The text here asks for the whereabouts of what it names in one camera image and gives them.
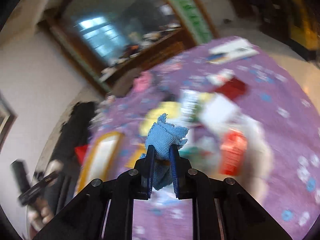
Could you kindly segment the left gloved hand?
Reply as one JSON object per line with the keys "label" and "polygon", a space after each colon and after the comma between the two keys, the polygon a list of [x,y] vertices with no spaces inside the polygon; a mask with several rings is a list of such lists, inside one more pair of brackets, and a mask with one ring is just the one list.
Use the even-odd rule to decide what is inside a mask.
{"label": "left gloved hand", "polygon": [[[44,176],[48,176],[51,173],[59,173],[63,168],[63,163],[57,159],[49,162]],[[54,217],[48,202],[43,198],[39,197],[35,201],[35,208],[28,207],[27,217],[31,226],[36,232],[39,232],[49,221]]]}

